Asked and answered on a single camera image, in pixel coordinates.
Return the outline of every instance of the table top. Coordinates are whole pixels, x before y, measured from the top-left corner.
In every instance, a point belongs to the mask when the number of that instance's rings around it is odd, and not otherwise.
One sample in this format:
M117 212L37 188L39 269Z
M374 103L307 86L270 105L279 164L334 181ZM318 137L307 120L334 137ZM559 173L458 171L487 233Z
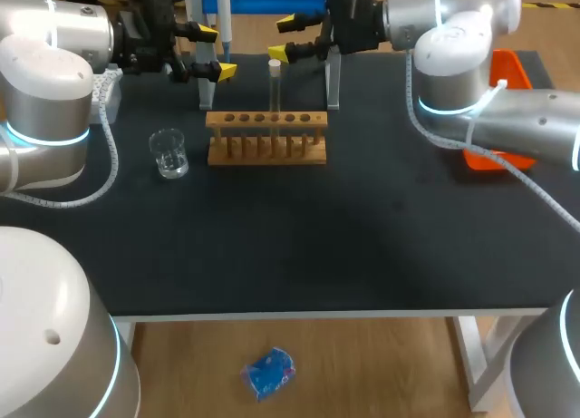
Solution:
M536 53L520 57L537 88L551 85ZM266 58L234 61L216 110L265 110ZM282 108L322 110L323 71L286 69ZM71 210L0 199L0 225L63 244L115 316L534 308L578 285L580 237L510 175L475 174L460 153L427 143L408 122L403 85L401 54L344 57L326 166L209 168L196 85L123 78L111 191ZM161 180L148 148L169 127L186 136L181 180ZM35 194L78 199L108 172L92 127L79 180ZM530 174L580 217L571 170L537 164Z

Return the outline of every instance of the cable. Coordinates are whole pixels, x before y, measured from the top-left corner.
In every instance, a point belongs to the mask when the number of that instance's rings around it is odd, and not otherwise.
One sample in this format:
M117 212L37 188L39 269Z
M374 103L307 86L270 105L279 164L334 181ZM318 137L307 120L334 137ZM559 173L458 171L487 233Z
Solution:
M22 193L8 193L5 195L7 198L21 200L22 202L30 203L38 207L68 209L87 205L109 191L113 182L117 178L117 173L119 172L119 155L117 153L115 140L112 136L111 126L109 124L109 120L107 119L107 91L109 91L109 87L114 84L117 77L121 75L122 73L119 70L108 72L107 78L105 78L103 81L99 92L99 118L101 119L102 130L105 134L107 145L109 146L109 153L111 154L111 172L109 173L109 178L107 178L102 187L95 191L91 196L70 202L54 202L51 200L38 199Z
M483 157L486 157L497 164L504 167L507 171L509 171L512 175L516 178L521 180L530 190L534 191L540 199L542 199L554 212L560 216L564 221L570 225L576 232L580 233L580 222L575 219L572 214L570 214L562 205L560 205L552 196L550 196L544 189L542 189L539 185L537 185L534 181L532 181L525 173L517 169L513 164L509 161L504 160L496 153L476 146L474 144L468 145L464 141L455 141L451 139L447 139L445 137L441 137L437 134L434 134L428 130L426 130L415 115L415 110L413 107L413 93L412 93L412 57L411 52L407 51L406 55L406 93L407 93L407 112L409 114L409 118L411 119L411 123L415 127L417 131L419 131L428 141L430 141L435 146L444 149L465 149L467 151L477 153Z

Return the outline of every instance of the wooden floor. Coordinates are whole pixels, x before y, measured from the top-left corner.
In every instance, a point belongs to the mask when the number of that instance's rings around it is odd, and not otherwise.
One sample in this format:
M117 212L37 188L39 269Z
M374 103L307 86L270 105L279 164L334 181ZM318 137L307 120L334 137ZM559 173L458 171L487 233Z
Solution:
M233 51L262 53L271 44L315 36L316 30L280 36L275 19L235 17ZM578 30L580 10L525 9L519 31L498 46L538 50L556 86L580 92ZM250 35L261 39L252 42ZM467 393L451 338L445 319L141 325L134 347L141 417L466 418ZM296 378L258 404L239 371L272 346L294 357ZM489 415L510 416L505 403Z

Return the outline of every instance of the orange tray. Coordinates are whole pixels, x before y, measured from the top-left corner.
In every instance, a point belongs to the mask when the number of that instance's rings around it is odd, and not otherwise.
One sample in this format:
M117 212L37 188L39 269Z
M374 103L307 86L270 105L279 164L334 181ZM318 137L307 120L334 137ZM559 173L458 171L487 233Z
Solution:
M507 80L508 89L531 89L532 84L528 80L526 71L519 62L516 53L505 49L499 49L493 52L491 60L491 75L489 76L489 85L495 87L501 79ZM536 160L521 157L506 152L495 151L504 160L509 161L518 169L530 169ZM473 170L503 170L504 168L489 158L482 157L469 151L463 151L463 156L468 166Z

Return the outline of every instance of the wooden test tube rack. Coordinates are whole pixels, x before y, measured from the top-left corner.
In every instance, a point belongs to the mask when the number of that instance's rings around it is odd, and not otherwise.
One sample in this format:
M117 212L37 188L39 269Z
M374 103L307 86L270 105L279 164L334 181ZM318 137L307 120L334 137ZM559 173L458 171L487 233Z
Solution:
M213 131L210 166L326 164L326 112L208 112L206 126ZM301 134L280 135L282 129Z

